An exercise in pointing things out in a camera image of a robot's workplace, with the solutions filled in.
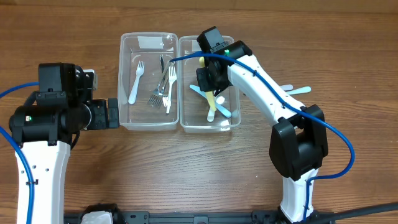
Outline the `yellow plastic knife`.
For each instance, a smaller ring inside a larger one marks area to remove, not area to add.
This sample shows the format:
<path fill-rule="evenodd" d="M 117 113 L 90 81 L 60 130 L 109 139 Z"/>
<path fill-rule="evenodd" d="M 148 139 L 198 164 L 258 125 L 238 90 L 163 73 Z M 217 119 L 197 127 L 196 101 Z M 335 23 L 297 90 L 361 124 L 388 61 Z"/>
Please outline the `yellow plastic knife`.
<path fill-rule="evenodd" d="M 199 62 L 200 62 L 200 65 L 202 67 L 205 66 L 205 58 L 204 57 L 200 57 L 199 58 Z M 205 96 L 206 96 L 206 99 L 207 99 L 207 101 L 209 103 L 210 110 L 212 110 L 212 112 L 215 112 L 216 111 L 216 105 L 215 105 L 215 99 L 214 99 L 213 92 L 212 91 L 206 91 L 205 92 Z"/>

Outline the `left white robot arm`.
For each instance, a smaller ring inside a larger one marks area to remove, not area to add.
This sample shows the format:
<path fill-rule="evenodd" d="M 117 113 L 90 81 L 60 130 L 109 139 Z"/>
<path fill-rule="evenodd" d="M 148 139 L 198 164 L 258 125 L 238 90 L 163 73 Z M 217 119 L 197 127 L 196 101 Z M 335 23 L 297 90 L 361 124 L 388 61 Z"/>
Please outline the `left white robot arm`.
<path fill-rule="evenodd" d="M 18 223 L 63 223 L 65 174 L 82 131 L 119 128 L 118 100 L 93 99 L 98 78 L 72 63 L 41 63 L 38 90 L 1 134 L 19 171 Z"/>

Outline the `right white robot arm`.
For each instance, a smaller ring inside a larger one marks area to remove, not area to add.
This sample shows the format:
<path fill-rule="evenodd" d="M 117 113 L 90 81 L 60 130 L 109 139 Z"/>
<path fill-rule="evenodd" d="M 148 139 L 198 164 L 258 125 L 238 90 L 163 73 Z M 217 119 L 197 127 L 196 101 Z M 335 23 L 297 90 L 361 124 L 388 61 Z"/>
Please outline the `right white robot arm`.
<path fill-rule="evenodd" d="M 302 113 L 323 121 L 323 111 L 317 105 L 306 107 L 281 89 L 244 42 L 228 43 L 216 27 L 204 30 L 197 42 L 203 53 L 196 70 L 200 90 L 212 103 L 235 86 L 267 118 L 272 126 L 269 156 L 283 177 L 280 213 L 287 223 L 304 221 L 313 212 L 313 189 L 305 184 L 318 174 L 328 145 L 325 127 Z"/>

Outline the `pale blue plastic knife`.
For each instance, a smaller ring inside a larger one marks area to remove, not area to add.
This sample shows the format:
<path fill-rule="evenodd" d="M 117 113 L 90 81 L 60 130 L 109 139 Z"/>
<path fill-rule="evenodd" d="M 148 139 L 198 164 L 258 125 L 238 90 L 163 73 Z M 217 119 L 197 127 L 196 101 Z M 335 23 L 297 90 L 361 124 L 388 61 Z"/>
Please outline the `pale blue plastic knife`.
<path fill-rule="evenodd" d="M 281 85 L 280 86 L 281 87 L 281 89 L 283 89 L 284 91 L 290 91 L 290 90 L 293 90 L 293 85 L 291 85 L 291 84 L 288 84 L 288 85 Z"/>

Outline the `white plastic fork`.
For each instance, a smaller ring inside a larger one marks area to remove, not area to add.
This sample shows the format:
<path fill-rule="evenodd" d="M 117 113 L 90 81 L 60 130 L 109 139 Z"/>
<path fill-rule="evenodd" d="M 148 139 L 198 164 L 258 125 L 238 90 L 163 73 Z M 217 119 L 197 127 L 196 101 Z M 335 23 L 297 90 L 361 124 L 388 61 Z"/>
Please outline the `white plastic fork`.
<path fill-rule="evenodd" d="M 136 102 L 139 80 L 140 80 L 141 76 L 143 76 L 144 70 L 145 70 L 145 62 L 139 61 L 139 63 L 137 64 L 137 69 L 136 69 L 136 78 L 134 80 L 132 90 L 131 90 L 129 98 L 128 98 L 128 103 L 130 105 L 133 105 Z"/>
<path fill-rule="evenodd" d="M 172 87 L 177 81 L 177 72 L 173 64 L 169 67 L 169 90 L 167 94 L 163 97 L 163 104 L 166 108 L 166 114 L 170 113 L 171 101 L 172 101 Z"/>

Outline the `white plastic knife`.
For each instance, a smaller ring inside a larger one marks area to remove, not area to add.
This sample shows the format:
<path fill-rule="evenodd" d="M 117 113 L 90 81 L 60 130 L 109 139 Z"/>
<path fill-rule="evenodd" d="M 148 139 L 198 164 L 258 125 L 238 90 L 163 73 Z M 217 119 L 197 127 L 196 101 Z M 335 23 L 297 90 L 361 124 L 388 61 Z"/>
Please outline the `white plastic knife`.
<path fill-rule="evenodd" d="M 222 104 L 225 101 L 225 98 L 223 96 L 214 96 L 213 99 L 215 101 L 215 105 Z M 210 108 L 207 115 L 207 121 L 213 122 L 214 118 L 215 118 L 215 110 Z"/>

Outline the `light teal plastic knife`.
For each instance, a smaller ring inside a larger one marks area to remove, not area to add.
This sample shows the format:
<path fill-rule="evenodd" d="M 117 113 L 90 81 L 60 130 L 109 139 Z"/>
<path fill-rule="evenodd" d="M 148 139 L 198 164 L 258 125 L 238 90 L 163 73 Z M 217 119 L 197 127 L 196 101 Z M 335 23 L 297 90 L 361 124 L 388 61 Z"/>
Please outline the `light teal plastic knife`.
<path fill-rule="evenodd" d="M 200 88 L 196 85 L 190 85 L 190 88 L 197 92 L 199 95 L 201 95 L 202 97 L 206 98 L 205 92 L 201 91 Z M 219 101 L 218 99 L 215 100 L 215 106 L 217 108 L 218 111 L 221 112 L 221 114 L 223 116 L 225 116 L 226 118 L 230 118 L 232 116 L 230 110 L 226 109 L 224 106 L 222 106 L 220 103 L 224 102 L 224 98 L 221 97 L 221 101 Z"/>

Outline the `metal fork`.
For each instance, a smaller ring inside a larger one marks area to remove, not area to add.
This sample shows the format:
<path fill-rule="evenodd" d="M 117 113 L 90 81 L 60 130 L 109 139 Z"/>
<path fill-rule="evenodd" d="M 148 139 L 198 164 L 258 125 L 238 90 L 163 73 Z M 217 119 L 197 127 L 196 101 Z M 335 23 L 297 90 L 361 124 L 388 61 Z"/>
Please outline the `metal fork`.
<path fill-rule="evenodd" d="M 164 62 L 164 65 L 165 65 L 164 73 L 161 74 L 161 79 L 158 82 L 157 87 L 153 90 L 153 92 L 149 98 L 149 101 L 148 101 L 148 104 L 150 104 L 153 107 L 160 106 L 160 104 L 162 102 L 162 97 L 161 97 L 160 91 L 163 86 L 163 82 L 165 80 L 166 73 L 169 70 L 169 67 L 171 66 L 171 64 L 174 64 L 174 63 L 173 62 L 167 62 L 167 63 Z"/>
<path fill-rule="evenodd" d="M 164 80 L 164 82 L 163 82 L 163 86 L 162 86 L 161 91 L 160 91 L 162 100 L 163 100 L 163 97 L 165 96 L 165 88 L 166 88 L 166 86 L 167 86 L 167 84 L 168 84 L 168 81 L 169 81 L 169 75 L 170 75 L 170 72 L 169 72 L 169 70 L 168 70 L 168 72 L 167 72 L 167 74 L 166 74 L 166 76 L 165 76 L 165 80 Z"/>

